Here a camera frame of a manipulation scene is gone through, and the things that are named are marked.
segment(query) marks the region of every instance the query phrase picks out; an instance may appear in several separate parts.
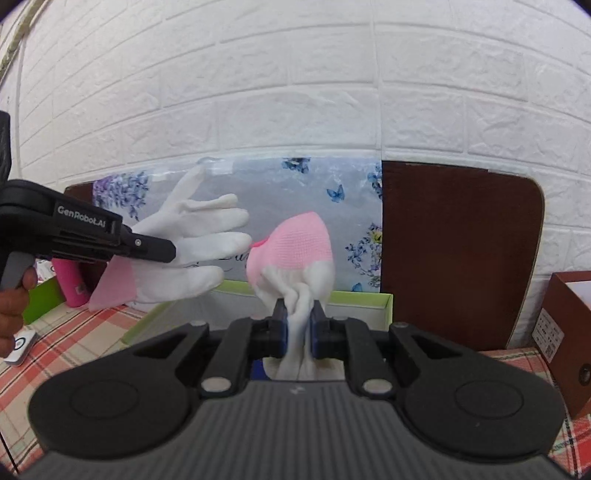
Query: pink and white glove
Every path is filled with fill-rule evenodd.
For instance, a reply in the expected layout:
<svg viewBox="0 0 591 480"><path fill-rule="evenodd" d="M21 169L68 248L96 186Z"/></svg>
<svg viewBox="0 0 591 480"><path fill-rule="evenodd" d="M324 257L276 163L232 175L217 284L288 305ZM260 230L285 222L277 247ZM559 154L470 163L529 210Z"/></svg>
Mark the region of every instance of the pink and white glove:
<svg viewBox="0 0 591 480"><path fill-rule="evenodd" d="M310 351L309 318L315 300L323 308L335 284L330 237L314 212L289 218L262 242L254 244L246 263L246 277L255 294L272 312L278 299L287 308L287 351L281 359L264 358L272 380L340 380L338 360L315 360Z"/></svg>
<svg viewBox="0 0 591 480"><path fill-rule="evenodd" d="M203 166L188 171L160 210L132 227L134 233L172 241L177 249L175 259L166 264L113 257L90 297L89 310L129 301L159 303L195 297L223 281L220 267L192 265L248 250L249 235L229 232L246 225L248 212L236 208L234 194L206 202L191 200L205 175Z"/></svg>

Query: white device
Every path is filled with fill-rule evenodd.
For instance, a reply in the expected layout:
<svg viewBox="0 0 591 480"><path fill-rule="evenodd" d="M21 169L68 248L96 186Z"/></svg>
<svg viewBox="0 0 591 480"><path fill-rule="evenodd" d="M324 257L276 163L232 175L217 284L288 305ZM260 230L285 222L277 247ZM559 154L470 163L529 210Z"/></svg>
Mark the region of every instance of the white device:
<svg viewBox="0 0 591 480"><path fill-rule="evenodd" d="M25 329L18 332L14 336L14 350L4 359L4 361L13 367L19 366L25 361L27 353L29 353L29 350L35 344L38 338L39 335L35 330L32 329Z"/></svg>

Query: pink fabric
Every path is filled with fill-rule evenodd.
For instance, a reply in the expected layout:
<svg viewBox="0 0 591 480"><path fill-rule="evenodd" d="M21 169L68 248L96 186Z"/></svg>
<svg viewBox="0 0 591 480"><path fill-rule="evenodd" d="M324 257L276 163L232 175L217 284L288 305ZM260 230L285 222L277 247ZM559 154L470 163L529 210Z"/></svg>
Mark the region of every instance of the pink fabric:
<svg viewBox="0 0 591 480"><path fill-rule="evenodd" d="M316 212L302 213L279 224L266 241L253 245L246 262L246 277L256 285L267 265L300 270L312 262L332 259L326 225Z"/></svg>
<svg viewBox="0 0 591 480"><path fill-rule="evenodd" d="M131 260L114 256L90 296L88 309L91 312L107 307L123 305L135 300L137 288Z"/></svg>

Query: rope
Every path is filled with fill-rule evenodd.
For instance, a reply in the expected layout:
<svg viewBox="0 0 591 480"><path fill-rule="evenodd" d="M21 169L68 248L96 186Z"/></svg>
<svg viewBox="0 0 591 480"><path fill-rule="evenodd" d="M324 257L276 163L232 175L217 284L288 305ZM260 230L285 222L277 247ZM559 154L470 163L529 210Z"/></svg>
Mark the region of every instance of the rope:
<svg viewBox="0 0 591 480"><path fill-rule="evenodd" d="M31 25L34 21L35 15L46 1L49 2L51 0L33 0L30 3L27 13L18 24L17 30L14 33L12 40L8 44L7 52L4 54L2 61L0 61L0 85L4 81L4 77L8 73L8 69L10 68L12 61L17 54L21 40L31 31Z"/></svg>

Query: brown box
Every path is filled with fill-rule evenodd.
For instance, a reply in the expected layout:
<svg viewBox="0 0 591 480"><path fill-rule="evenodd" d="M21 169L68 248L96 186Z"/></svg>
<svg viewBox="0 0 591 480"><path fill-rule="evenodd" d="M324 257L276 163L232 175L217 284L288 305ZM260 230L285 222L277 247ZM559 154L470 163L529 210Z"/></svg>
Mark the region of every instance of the brown box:
<svg viewBox="0 0 591 480"><path fill-rule="evenodd" d="M579 281L591 271L552 274L532 334L573 418L591 413L591 309L567 285Z"/></svg>

